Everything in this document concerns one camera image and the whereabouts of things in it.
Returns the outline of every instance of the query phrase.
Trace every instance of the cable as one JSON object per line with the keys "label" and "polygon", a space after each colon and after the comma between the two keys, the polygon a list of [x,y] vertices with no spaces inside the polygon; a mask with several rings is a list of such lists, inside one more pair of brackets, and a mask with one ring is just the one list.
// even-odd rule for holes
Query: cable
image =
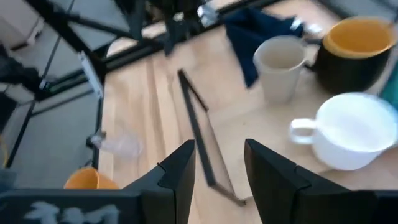
{"label": "cable", "polygon": [[6,164],[7,164],[7,161],[8,161],[8,148],[7,148],[6,143],[3,141],[2,135],[0,135],[0,148],[3,151],[3,154],[4,154],[4,159],[3,159],[3,162],[2,162],[2,166],[3,166],[3,168],[5,168]]}

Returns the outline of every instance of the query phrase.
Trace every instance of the orange cup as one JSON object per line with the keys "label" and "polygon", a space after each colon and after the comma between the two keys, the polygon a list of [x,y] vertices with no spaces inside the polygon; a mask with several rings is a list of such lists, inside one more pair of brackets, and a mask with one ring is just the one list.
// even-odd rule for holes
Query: orange cup
{"label": "orange cup", "polygon": [[82,168],[72,174],[64,189],[119,189],[119,187],[109,178],[100,174],[92,167]]}

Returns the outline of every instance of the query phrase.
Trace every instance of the black mug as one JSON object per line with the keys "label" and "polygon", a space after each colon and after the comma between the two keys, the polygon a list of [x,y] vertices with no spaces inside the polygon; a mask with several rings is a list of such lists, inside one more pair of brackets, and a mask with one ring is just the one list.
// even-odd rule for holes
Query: black mug
{"label": "black mug", "polygon": [[396,42],[386,21],[352,17],[339,22],[322,39],[313,65],[317,80],[327,91],[340,94],[364,91],[381,76]]}

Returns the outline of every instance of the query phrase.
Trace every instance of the white cup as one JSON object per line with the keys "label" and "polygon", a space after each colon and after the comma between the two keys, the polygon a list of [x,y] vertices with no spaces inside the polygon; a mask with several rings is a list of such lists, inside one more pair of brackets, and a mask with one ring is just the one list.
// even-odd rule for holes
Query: white cup
{"label": "white cup", "polygon": [[305,44],[298,37],[282,35],[266,40],[253,56],[267,101],[292,99],[305,61]]}
{"label": "white cup", "polygon": [[[299,135],[300,129],[313,133]],[[397,142],[397,113],[376,96],[344,93],[324,102],[315,120],[293,120],[289,134],[297,144],[312,144],[315,156],[326,165],[356,170]]]}

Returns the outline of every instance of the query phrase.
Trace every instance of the mug handle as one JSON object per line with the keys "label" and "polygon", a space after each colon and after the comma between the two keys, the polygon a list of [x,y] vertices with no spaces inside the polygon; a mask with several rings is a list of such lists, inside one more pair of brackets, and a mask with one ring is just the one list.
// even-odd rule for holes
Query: mug handle
{"label": "mug handle", "polygon": [[296,134],[296,130],[298,129],[315,129],[317,128],[317,124],[313,119],[309,118],[300,118],[300,119],[294,119],[290,123],[289,127],[289,136],[290,140],[292,142],[297,143],[297,144],[312,144],[313,142],[313,136],[301,136]]}
{"label": "mug handle", "polygon": [[[316,39],[314,39],[314,38],[306,38],[306,39],[304,39],[304,42],[307,45],[319,45],[320,46],[322,44],[322,38],[316,38]],[[314,72],[313,65],[309,65],[308,62],[304,63],[304,67],[306,69]]]}

